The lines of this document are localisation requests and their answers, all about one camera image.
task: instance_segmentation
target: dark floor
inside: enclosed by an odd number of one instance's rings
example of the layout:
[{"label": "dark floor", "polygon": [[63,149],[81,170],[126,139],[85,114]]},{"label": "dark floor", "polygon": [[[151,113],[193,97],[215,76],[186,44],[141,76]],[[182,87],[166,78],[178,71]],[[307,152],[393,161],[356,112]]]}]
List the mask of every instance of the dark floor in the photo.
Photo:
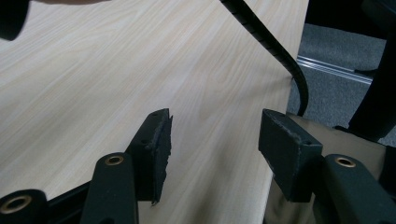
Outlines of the dark floor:
[{"label": "dark floor", "polygon": [[[378,67],[386,41],[332,28],[306,24],[299,55],[350,69]],[[333,127],[348,127],[369,85],[302,67],[310,90],[304,117]],[[293,84],[288,111],[297,113],[299,96]],[[380,140],[396,147],[396,129]]]}]

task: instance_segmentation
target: wood grain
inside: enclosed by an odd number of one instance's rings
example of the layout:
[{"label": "wood grain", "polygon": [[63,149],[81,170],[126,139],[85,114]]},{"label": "wood grain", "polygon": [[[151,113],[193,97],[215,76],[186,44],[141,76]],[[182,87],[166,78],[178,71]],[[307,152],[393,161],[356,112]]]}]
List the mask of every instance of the wood grain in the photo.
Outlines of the wood grain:
[{"label": "wood grain", "polygon": [[[261,112],[286,110],[288,72],[219,1],[64,2],[32,2],[18,39],[0,40],[0,197],[85,183],[168,107],[168,177],[141,223],[262,223]],[[296,56],[307,0],[247,3]]]}]

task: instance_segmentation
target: black power cord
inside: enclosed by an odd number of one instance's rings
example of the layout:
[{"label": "black power cord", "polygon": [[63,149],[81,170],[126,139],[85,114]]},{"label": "black power cord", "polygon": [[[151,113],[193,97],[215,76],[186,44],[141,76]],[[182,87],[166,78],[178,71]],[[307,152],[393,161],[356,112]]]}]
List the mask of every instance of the black power cord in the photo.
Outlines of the black power cord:
[{"label": "black power cord", "polygon": [[302,116],[308,106],[309,94],[305,76],[297,62],[243,0],[220,0],[220,2],[291,73],[300,93],[300,108],[297,115]]}]

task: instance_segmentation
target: metal grommet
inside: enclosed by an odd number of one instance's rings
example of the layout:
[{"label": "metal grommet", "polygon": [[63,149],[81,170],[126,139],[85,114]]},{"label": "metal grommet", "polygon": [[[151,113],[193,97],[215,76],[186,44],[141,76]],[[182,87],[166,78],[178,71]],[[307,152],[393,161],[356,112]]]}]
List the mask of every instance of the metal grommet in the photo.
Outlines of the metal grommet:
[{"label": "metal grommet", "polygon": [[21,195],[15,198],[8,199],[5,203],[3,203],[0,207],[0,213],[2,214],[11,214],[22,210],[32,201],[32,197],[30,195]]},{"label": "metal grommet", "polygon": [[348,167],[348,168],[353,168],[353,167],[356,166],[355,162],[353,162],[353,161],[351,161],[351,160],[349,160],[347,158],[337,157],[337,158],[335,158],[335,161],[338,164],[340,164],[342,166],[345,166],[345,167]]},{"label": "metal grommet", "polygon": [[105,164],[106,165],[118,165],[122,162],[123,162],[122,156],[112,156],[112,157],[106,159]]}]

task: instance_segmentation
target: wooden desk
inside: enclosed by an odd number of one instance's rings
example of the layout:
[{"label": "wooden desk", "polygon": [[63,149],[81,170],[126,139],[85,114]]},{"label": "wooden desk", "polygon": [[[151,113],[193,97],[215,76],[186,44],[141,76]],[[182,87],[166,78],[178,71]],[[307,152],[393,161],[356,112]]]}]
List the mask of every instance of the wooden desk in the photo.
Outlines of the wooden desk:
[{"label": "wooden desk", "polygon": [[[307,2],[247,1],[293,56]],[[168,177],[141,223],[262,223],[261,113],[286,110],[290,81],[217,0],[32,2],[21,36],[0,40],[0,197],[85,183],[169,107]]]}]

